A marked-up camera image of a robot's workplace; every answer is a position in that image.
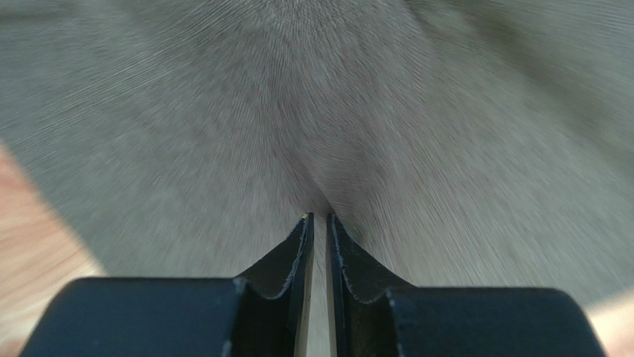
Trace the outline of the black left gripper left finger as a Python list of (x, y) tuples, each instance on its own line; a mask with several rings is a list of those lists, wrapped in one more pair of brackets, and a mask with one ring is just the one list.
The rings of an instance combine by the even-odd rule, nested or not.
[(305, 356), (314, 257), (314, 214), (237, 276), (235, 356)]

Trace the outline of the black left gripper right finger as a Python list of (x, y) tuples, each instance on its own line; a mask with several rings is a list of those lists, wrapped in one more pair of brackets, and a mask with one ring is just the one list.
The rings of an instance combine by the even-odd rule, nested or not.
[(413, 285), (362, 248), (327, 215), (327, 301), (332, 356), (398, 356), (389, 289)]

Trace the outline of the brown cloth napkin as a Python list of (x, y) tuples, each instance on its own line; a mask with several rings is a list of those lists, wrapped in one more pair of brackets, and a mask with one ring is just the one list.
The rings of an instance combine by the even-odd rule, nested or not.
[(633, 287), (631, 1), (3, 1), (1, 141), (110, 274), (312, 211), (417, 285)]

